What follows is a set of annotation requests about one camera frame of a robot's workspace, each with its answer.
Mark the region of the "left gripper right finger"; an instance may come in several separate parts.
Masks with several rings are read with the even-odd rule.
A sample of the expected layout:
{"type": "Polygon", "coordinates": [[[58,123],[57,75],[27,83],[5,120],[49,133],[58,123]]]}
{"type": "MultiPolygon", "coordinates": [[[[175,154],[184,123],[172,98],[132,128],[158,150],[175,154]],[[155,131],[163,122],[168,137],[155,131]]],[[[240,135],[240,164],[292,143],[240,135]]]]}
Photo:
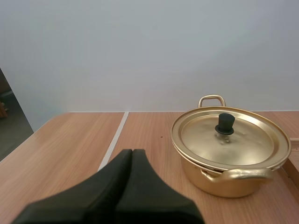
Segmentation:
{"type": "Polygon", "coordinates": [[[203,224],[196,204],[167,185],[145,150],[135,149],[127,185],[115,208],[117,224],[203,224]]]}

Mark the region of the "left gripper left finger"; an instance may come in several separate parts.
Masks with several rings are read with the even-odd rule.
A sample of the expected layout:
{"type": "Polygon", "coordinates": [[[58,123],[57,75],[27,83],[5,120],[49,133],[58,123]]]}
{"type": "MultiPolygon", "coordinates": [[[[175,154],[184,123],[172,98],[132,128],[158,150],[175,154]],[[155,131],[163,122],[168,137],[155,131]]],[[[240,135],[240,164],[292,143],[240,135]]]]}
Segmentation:
{"type": "Polygon", "coordinates": [[[111,162],[83,182],[29,204],[14,224],[101,224],[111,221],[129,179],[131,149],[122,150],[111,162]]]}

